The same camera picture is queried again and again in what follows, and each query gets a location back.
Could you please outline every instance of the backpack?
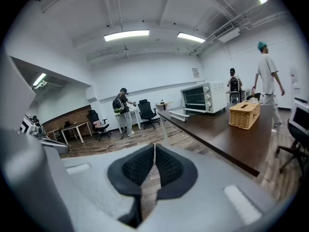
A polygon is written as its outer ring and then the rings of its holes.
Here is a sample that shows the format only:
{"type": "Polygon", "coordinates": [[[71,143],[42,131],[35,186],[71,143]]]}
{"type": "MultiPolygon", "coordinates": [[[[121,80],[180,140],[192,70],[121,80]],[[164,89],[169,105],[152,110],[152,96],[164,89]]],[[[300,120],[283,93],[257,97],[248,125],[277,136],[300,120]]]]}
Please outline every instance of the backpack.
{"type": "Polygon", "coordinates": [[[113,100],[112,102],[112,108],[114,109],[114,112],[116,114],[122,112],[125,108],[124,104],[121,102],[121,100],[119,99],[119,95],[117,95],[117,97],[113,100]]]}

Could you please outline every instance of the dark wooden desk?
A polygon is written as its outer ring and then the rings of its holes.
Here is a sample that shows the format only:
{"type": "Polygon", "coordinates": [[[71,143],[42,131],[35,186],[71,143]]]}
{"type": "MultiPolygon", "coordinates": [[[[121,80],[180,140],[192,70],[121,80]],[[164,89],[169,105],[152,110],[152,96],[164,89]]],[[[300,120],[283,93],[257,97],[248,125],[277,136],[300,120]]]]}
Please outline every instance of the dark wooden desk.
{"type": "Polygon", "coordinates": [[[188,117],[186,122],[172,118],[169,111],[158,112],[165,143],[168,143],[168,139],[164,119],[257,177],[260,173],[260,163],[263,162],[268,151],[272,128],[272,107],[261,105],[259,118],[249,130],[243,130],[228,124],[231,106],[228,104],[225,111],[221,110],[215,114],[188,117]]]}

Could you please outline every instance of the chair headrest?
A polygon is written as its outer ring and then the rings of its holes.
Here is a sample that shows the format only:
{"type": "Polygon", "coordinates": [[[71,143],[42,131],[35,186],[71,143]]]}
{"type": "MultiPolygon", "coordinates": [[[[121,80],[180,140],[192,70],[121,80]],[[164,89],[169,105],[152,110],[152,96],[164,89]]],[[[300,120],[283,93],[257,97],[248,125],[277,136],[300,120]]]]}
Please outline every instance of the chair headrest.
{"type": "Polygon", "coordinates": [[[96,114],[96,111],[95,110],[90,110],[88,111],[88,114],[91,115],[91,114],[96,114]]]}
{"type": "Polygon", "coordinates": [[[143,103],[147,103],[147,100],[144,99],[144,100],[141,100],[141,101],[140,101],[140,104],[143,104],[143,103]]]}

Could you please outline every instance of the white wall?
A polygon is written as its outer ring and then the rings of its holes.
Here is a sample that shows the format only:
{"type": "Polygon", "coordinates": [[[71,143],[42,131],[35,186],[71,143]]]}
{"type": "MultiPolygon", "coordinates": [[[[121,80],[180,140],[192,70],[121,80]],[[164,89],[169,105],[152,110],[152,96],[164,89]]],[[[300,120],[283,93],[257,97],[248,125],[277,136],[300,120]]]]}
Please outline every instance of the white wall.
{"type": "MultiPolygon", "coordinates": [[[[261,53],[257,49],[259,41],[268,45],[269,55],[274,60],[279,72],[279,78],[285,89],[281,96],[278,84],[275,84],[275,94],[278,106],[291,108],[290,68],[295,66],[299,76],[300,97],[307,99],[309,95],[309,57],[307,42],[298,26],[287,20],[266,23],[250,31],[241,31],[240,36],[218,43],[207,51],[201,61],[207,81],[223,79],[228,81],[229,69],[235,68],[241,77],[243,89],[254,85],[257,63],[261,53]]],[[[259,77],[256,92],[263,93],[262,80],[259,77]]]]}
{"type": "Polygon", "coordinates": [[[63,28],[31,1],[14,21],[5,39],[8,55],[91,85],[91,66],[73,48],[63,28]]]}
{"type": "Polygon", "coordinates": [[[38,110],[38,104],[36,101],[34,101],[33,103],[31,103],[28,111],[26,112],[26,115],[28,117],[33,117],[33,116],[37,116],[39,113],[39,110],[38,110]]]}
{"type": "Polygon", "coordinates": [[[173,102],[168,108],[181,105],[180,89],[204,81],[203,67],[196,57],[171,54],[152,54],[124,58],[94,67],[94,93],[100,102],[100,112],[107,118],[109,129],[118,128],[112,101],[125,87],[130,101],[147,99],[152,108],[156,103],[173,102]],[[194,78],[192,68],[198,68],[194,78]]]}
{"type": "Polygon", "coordinates": [[[52,90],[37,101],[38,119],[44,123],[50,119],[89,105],[85,86],[68,83],[62,89],[52,90]]]}

